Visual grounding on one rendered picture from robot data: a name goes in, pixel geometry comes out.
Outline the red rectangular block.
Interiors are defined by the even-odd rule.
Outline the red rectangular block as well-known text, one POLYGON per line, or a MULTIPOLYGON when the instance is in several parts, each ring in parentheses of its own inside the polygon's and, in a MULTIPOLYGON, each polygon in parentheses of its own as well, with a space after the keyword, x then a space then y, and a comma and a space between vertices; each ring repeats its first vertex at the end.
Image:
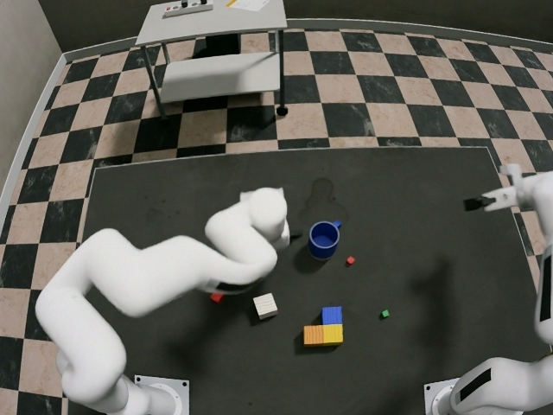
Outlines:
POLYGON ((210 298, 217 304, 220 304, 221 301, 224 299, 225 296, 220 295, 211 295, 210 298))

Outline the orange cube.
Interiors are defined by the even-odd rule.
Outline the orange cube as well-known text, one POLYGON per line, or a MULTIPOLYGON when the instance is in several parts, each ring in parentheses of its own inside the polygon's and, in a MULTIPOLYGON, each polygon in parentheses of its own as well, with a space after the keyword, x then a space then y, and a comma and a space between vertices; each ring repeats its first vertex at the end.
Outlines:
POLYGON ((324 343, 323 325, 322 326, 304 326, 304 347, 322 346, 324 343))

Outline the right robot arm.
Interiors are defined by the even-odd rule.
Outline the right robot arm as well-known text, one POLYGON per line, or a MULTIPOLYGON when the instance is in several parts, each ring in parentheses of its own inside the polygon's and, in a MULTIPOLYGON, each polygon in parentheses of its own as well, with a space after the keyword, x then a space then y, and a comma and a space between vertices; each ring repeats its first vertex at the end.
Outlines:
MULTIPOLYGON (((548 240, 534 324, 538 338, 553 346, 553 173, 524 179, 521 165, 502 169, 504 176, 514 176, 521 207, 536 208, 548 240)), ((432 415, 522 415, 552 403, 553 353, 532 363, 488 359, 439 391, 431 411, 432 415)))

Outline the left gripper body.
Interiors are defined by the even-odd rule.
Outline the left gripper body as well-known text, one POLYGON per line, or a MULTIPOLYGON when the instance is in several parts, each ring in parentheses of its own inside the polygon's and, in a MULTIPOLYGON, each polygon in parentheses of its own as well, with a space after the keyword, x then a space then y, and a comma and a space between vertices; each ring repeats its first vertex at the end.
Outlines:
POLYGON ((289 248, 289 229, 286 222, 282 238, 275 245, 270 247, 274 252, 285 251, 289 248))

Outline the yellow cube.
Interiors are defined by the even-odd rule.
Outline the yellow cube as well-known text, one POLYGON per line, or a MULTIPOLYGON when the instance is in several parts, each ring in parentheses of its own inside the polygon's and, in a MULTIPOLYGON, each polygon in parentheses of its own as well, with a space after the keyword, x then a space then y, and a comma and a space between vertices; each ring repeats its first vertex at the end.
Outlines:
POLYGON ((342 324, 323 325, 324 343, 322 346, 340 345, 342 339, 342 324))

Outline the blue mug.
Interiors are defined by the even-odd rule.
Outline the blue mug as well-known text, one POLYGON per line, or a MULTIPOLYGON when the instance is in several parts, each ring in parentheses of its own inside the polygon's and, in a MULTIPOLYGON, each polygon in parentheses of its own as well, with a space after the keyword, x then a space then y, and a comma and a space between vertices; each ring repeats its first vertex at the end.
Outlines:
POLYGON ((328 260, 333 257, 340 238, 340 227, 339 221, 333 224, 321 221, 312 226, 309 232, 308 252, 314 259, 328 260))

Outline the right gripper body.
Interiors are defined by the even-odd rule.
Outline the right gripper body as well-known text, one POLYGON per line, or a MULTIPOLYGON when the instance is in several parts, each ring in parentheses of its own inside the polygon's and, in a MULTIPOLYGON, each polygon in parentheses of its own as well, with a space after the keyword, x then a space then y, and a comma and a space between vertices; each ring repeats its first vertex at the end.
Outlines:
POLYGON ((516 186, 492 192, 487 194, 485 197, 487 196, 489 197, 489 200, 496 197, 498 198, 498 203, 492 203, 490 204, 491 206, 487 208, 488 213, 515 207, 523 209, 518 200, 518 191, 516 186))

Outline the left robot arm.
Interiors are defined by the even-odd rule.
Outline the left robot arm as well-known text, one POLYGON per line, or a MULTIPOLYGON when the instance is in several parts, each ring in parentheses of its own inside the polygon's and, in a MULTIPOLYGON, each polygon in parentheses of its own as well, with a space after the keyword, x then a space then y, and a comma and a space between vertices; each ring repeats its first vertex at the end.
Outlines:
POLYGON ((123 373, 117 337, 83 298, 95 286, 118 311, 137 319, 195 290, 221 296, 249 290, 277 265, 270 246, 283 236, 287 207, 282 191, 258 191, 240 202, 205 229, 224 259, 188 239, 136 252, 108 230, 92 236, 59 269, 38 296, 35 317, 59 350, 55 366, 67 399, 107 415, 182 414, 175 389, 134 384, 123 373))

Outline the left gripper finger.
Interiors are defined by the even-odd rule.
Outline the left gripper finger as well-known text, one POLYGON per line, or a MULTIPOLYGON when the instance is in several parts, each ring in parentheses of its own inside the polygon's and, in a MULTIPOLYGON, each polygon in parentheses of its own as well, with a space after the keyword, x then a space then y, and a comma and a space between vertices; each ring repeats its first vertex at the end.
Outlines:
POLYGON ((303 238, 303 232, 289 232, 289 246, 303 238))

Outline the blue cube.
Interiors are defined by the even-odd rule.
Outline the blue cube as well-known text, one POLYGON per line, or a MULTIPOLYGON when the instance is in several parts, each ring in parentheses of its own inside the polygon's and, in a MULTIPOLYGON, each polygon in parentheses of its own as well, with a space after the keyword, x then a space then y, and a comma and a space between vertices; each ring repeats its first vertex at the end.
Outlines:
POLYGON ((321 325, 342 324, 341 307, 322 308, 321 325))

